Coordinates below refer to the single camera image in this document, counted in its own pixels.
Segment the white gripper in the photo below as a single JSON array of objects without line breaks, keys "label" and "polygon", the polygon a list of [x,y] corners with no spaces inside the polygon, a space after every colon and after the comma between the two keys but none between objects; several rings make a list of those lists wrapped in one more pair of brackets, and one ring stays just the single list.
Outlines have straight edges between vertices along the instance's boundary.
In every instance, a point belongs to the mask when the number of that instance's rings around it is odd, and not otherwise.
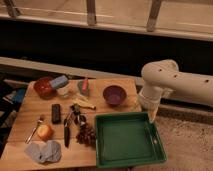
[{"label": "white gripper", "polygon": [[155,121],[160,100],[160,93],[148,94],[147,96],[145,96],[143,92],[140,92],[138,94],[139,104],[143,109],[147,110],[150,123],[153,123]]}]

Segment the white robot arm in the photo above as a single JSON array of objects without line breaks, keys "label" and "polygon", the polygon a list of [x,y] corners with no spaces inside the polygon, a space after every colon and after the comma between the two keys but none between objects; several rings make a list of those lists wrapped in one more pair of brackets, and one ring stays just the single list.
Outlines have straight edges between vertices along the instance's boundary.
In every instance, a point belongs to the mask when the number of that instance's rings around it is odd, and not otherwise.
[{"label": "white robot arm", "polygon": [[213,76],[180,72],[174,60],[150,62],[143,66],[144,81],[139,104],[153,123],[162,98],[175,98],[213,107]]}]

